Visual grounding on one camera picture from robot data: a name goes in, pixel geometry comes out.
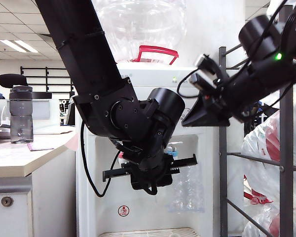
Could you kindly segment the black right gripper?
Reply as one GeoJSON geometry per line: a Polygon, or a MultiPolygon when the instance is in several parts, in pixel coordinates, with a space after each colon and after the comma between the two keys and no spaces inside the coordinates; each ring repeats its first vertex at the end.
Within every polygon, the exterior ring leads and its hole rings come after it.
{"type": "Polygon", "coordinates": [[[182,120],[183,127],[229,126],[231,117],[242,121],[242,78],[217,74],[216,86],[205,96],[198,96],[182,120]]]}

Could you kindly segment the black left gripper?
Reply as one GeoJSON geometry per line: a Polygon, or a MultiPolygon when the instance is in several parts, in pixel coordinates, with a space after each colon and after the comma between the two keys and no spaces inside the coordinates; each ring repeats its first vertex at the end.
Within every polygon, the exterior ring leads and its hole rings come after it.
{"type": "Polygon", "coordinates": [[[119,169],[103,171],[103,181],[108,178],[130,175],[131,185],[134,190],[156,190],[172,184],[172,175],[180,172],[181,167],[197,164],[196,155],[191,158],[173,159],[172,155],[164,154],[163,163],[150,170],[140,170],[133,163],[124,163],[119,169]]]}

